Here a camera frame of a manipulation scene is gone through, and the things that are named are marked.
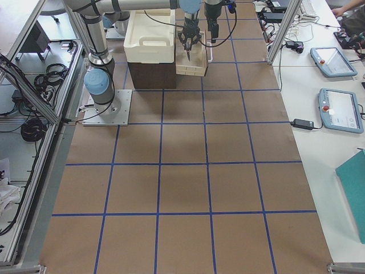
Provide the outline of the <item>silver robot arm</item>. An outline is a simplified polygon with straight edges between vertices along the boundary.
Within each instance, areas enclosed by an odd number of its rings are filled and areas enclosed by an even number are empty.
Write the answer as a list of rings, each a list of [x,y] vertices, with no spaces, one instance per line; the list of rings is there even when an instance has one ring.
[[[211,36],[211,43],[215,43],[219,35],[219,24],[217,22],[221,15],[223,1],[169,1],[170,8],[182,9],[185,18],[197,19],[201,9],[201,3],[204,3],[204,15],[208,25],[208,31]]]
[[[126,15],[130,11],[137,10],[182,9],[185,12],[185,19],[192,20],[197,18],[200,10],[199,1],[65,1],[65,4],[80,15],[86,28],[90,50],[88,58],[92,69],[86,73],[84,85],[94,100],[98,114],[113,112],[116,108],[116,91],[113,83],[115,61],[108,51],[102,23],[103,16]],[[174,62],[163,62],[161,65],[156,63],[138,65],[136,62],[129,62],[128,67],[132,70],[132,75],[137,72],[144,75],[137,77],[135,87],[138,90],[176,87]]]

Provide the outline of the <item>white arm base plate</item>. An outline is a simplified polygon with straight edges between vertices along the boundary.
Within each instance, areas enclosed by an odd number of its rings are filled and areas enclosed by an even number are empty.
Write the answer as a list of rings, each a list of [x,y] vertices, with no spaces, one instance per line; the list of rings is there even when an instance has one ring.
[[[131,106],[132,90],[116,90],[111,105],[95,104],[92,96],[88,98],[88,104],[82,118],[85,126],[127,126]]]

